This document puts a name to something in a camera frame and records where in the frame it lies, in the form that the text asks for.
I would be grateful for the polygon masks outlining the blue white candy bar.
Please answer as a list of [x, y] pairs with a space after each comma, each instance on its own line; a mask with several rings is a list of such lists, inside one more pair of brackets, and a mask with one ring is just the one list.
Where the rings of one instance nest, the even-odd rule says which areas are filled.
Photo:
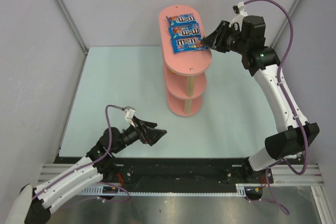
[[201, 38], [201, 30], [198, 23], [173, 26], [168, 28], [172, 39]]

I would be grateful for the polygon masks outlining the blue M&M bag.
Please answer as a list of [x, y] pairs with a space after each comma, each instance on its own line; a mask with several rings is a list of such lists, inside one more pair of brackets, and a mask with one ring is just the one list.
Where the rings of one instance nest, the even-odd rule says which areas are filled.
[[197, 23], [193, 14], [183, 14], [177, 16], [166, 16], [170, 27], [183, 26]]
[[209, 47], [203, 44], [201, 40], [202, 39], [198, 37], [171, 39], [173, 52], [177, 54], [181, 52], [207, 50]]

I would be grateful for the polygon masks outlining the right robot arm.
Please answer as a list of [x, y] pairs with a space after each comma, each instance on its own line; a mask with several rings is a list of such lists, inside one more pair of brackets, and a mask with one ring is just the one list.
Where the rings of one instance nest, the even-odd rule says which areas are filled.
[[249, 15], [241, 23], [222, 20], [202, 44], [212, 50], [241, 55], [242, 64], [261, 87], [275, 119], [277, 134], [265, 139], [265, 146], [247, 157], [240, 177], [252, 182], [267, 168], [289, 164], [288, 157], [303, 154], [303, 168], [294, 172], [303, 174], [308, 166], [308, 148], [320, 132], [317, 123], [310, 123], [302, 114], [280, 69], [280, 60], [274, 49], [265, 46], [266, 23], [261, 16]]

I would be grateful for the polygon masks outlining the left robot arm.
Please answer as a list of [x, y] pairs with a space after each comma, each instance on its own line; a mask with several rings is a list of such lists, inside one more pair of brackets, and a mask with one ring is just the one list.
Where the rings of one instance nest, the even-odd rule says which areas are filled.
[[33, 198], [24, 218], [24, 223], [47, 223], [51, 214], [64, 203], [88, 186], [107, 182], [115, 177], [116, 158], [120, 152], [136, 141], [152, 146], [167, 130], [157, 128], [157, 124], [133, 119], [129, 127], [119, 131], [108, 127], [91, 150], [72, 167], [53, 179], [33, 189]]

